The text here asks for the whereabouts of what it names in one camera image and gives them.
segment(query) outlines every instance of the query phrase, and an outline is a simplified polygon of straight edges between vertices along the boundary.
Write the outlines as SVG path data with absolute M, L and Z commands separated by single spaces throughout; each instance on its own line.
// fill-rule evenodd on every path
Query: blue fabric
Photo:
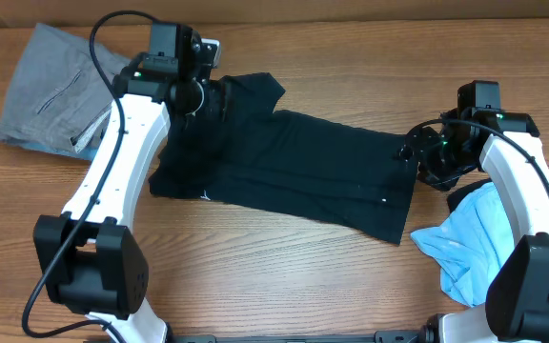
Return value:
M 442 290 L 466 306 L 484 303 L 514 250 L 510 222 L 492 182 L 468 194 L 442 225 L 410 237 L 440 265 Z

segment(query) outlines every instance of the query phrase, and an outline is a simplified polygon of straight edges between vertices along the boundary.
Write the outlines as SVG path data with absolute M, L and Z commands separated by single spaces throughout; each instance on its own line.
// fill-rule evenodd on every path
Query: wooden table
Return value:
M 278 107 L 377 131 L 405 133 L 456 106 L 457 88 L 497 80 L 502 104 L 533 115 L 549 162 L 549 19 L 196 27 L 223 45 L 224 74 L 269 71 Z M 66 29 L 88 36 L 90 29 Z M 149 27 L 106 27 L 98 39 L 133 56 Z M 0 30 L 0 113 L 31 30 Z M 39 214 L 58 214 L 89 164 L 0 144 L 0 342 L 29 342 L 20 316 L 40 270 L 31 241 Z M 461 184 L 483 174 L 470 174 Z M 415 329 L 462 310 L 439 267 L 409 233 L 440 224 L 445 193 L 415 188 L 399 247 L 356 230 L 206 201 L 156 199 L 144 189 L 135 235 L 151 267 L 148 297 L 177 334 L 373 333 Z M 40 297 L 31 326 L 81 319 Z M 55 342 L 102 336 L 98 329 Z

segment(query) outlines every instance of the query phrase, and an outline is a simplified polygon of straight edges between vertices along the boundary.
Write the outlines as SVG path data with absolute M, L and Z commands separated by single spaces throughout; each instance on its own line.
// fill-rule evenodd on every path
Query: cable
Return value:
M 543 188 L 545 188 L 545 192 L 548 194 L 548 198 L 549 198 L 549 182 L 548 182 L 548 179 L 546 178 L 545 174 L 543 173 L 543 171 L 541 170 L 541 168 L 539 167 L 537 161 L 535 160 L 535 156 L 531 156 L 531 154 L 529 152 L 527 152 L 525 149 L 523 149 L 520 145 L 518 145 L 518 143 L 516 143 L 515 141 L 513 141 L 512 139 L 510 139 L 509 137 L 507 137 L 505 134 L 497 131 L 497 130 L 494 130 L 494 129 L 491 129 L 487 126 L 484 126 L 484 125 L 481 125 L 479 123 L 475 123 L 475 122 L 472 122 L 472 121 L 468 121 L 468 120 L 460 120 L 460 119 L 433 119 L 433 120 L 428 120 L 426 122 L 423 122 L 423 123 L 420 123 L 418 125 L 416 125 L 415 127 L 413 127 L 407 135 L 409 135 L 411 132 L 413 131 L 417 131 L 417 130 L 420 130 L 424 127 L 427 127 L 429 125 L 433 125 L 433 124 L 460 124 L 460 125 L 466 125 L 466 126 L 470 126 L 470 127 L 474 127 L 474 128 L 478 128 L 478 129 L 481 129 L 481 130 L 485 130 L 499 138 L 501 138 L 504 142 L 506 142 L 507 144 L 511 145 L 512 147 L 514 147 L 514 149 L 516 149 L 518 152 L 520 152 L 520 154 L 526 158 L 527 162 L 531 164 L 531 166 L 533 166 L 533 169 L 535 169 L 535 172 L 538 174 L 539 176 L 539 180 L 541 180 L 541 183 L 543 184 Z
M 113 147 L 112 151 L 112 157 L 110 158 L 110 161 L 108 162 L 107 166 L 105 167 L 105 170 L 103 171 L 103 174 L 101 175 L 101 178 L 99 179 L 98 184 L 96 185 L 96 188 L 94 189 L 94 193 L 91 195 L 91 198 L 88 202 L 88 205 L 86 206 L 86 209 L 82 212 L 82 215 L 80 215 L 79 219 L 77 219 L 77 222 L 75 223 L 75 226 L 73 229 L 71 229 L 69 235 L 65 239 L 65 242 L 61 245 L 61 247 L 58 249 L 56 254 L 54 255 L 54 258 L 48 265 L 48 267 L 44 270 L 44 273 L 42 277 L 39 279 L 37 284 L 35 285 L 35 288 L 33 289 L 33 292 L 30 294 L 29 300 L 27 300 L 27 305 L 25 305 L 25 310 L 23 311 L 22 316 L 22 328 L 26 335 L 33 337 L 33 338 L 47 338 L 52 337 L 54 335 L 65 333 L 77 328 L 81 328 L 87 325 L 101 325 L 103 326 L 103 330 L 109 330 L 110 333 L 114 336 L 115 340 L 118 343 L 126 343 L 124 338 L 122 338 L 122 335 L 116 330 L 110 322 L 103 320 L 103 319 L 94 319 L 94 320 L 85 320 L 81 321 L 75 324 L 71 324 L 56 330 L 52 330 L 47 333 L 36 333 L 31 330 L 29 327 L 29 316 L 31 314 L 31 309 L 33 308 L 33 305 L 35 304 L 35 301 L 37 300 L 37 296 L 41 292 L 42 288 L 44 288 L 44 285 L 46 285 L 46 282 L 48 281 L 49 277 L 52 274 L 52 271 L 58 264 L 58 262 L 61 260 L 63 255 L 68 251 L 71 244 L 73 243 L 73 239 L 79 232 L 82 225 L 86 222 L 86 219 L 88 218 L 89 214 L 91 213 L 92 208 L 95 204 L 98 203 L 98 196 L 101 193 L 101 190 L 103 190 L 103 186 L 105 185 L 105 181 L 107 181 L 107 177 L 109 176 L 110 172 L 112 171 L 113 163 L 115 162 L 115 158 L 117 157 L 118 153 L 120 152 L 120 147 L 122 146 L 122 139 L 124 138 L 124 130 L 125 130 L 125 121 L 124 121 L 124 110 L 122 109 L 122 104 L 120 103 L 120 99 L 116 96 L 115 91 L 113 90 L 113 85 L 108 79 L 107 75 L 103 72 L 103 69 L 101 68 L 101 64 L 99 63 L 98 59 L 96 58 L 96 53 L 94 52 L 94 37 L 96 36 L 96 32 L 99 30 L 99 28 L 109 19 L 114 18 L 115 16 L 120 15 L 138 15 L 142 16 L 144 18 L 148 18 L 152 20 L 153 22 L 157 22 L 158 20 L 154 18 L 153 16 L 140 12 L 137 10 L 119 10 L 112 12 L 110 14 L 107 14 L 106 16 L 99 19 L 96 24 L 94 24 L 94 27 L 92 27 L 91 31 L 91 37 L 89 40 L 89 49 L 91 52 L 91 59 L 94 63 L 94 67 L 98 71 L 99 75 L 101 76 L 101 79 L 105 83 L 105 86 L 107 87 L 108 91 L 110 91 L 110 94 L 113 97 L 113 101 L 115 102 L 115 105 L 118 108 L 118 112 L 120 114 L 120 129 L 118 130 L 118 138 L 115 142 L 115 146 Z

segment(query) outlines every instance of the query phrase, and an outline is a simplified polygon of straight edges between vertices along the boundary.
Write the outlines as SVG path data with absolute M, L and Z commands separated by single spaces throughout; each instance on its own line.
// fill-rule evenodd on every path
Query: blue cloth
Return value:
M 468 194 L 442 225 L 410 237 L 440 265 L 442 290 L 466 306 L 484 303 L 514 250 L 510 222 L 492 182 Z

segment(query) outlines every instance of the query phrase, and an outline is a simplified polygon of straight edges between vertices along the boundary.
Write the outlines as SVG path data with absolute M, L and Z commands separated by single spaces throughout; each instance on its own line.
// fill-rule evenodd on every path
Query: black fabric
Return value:
M 396 158 L 403 136 L 273 112 L 284 90 L 267 73 L 220 84 L 225 120 L 209 110 L 173 120 L 152 194 L 304 216 L 399 244 L 417 176 L 416 161 Z
M 476 181 L 474 183 L 471 183 L 467 186 L 463 186 L 458 190 L 450 193 L 450 195 L 448 195 L 448 197 L 446 198 L 446 202 L 448 203 L 448 210 L 450 210 L 450 213 L 452 213 L 454 210 L 457 209 L 458 204 L 460 204 L 461 201 L 465 199 L 465 196 L 469 195 L 469 193 L 477 190 L 478 188 L 484 186 L 489 182 L 491 182 L 490 178 Z

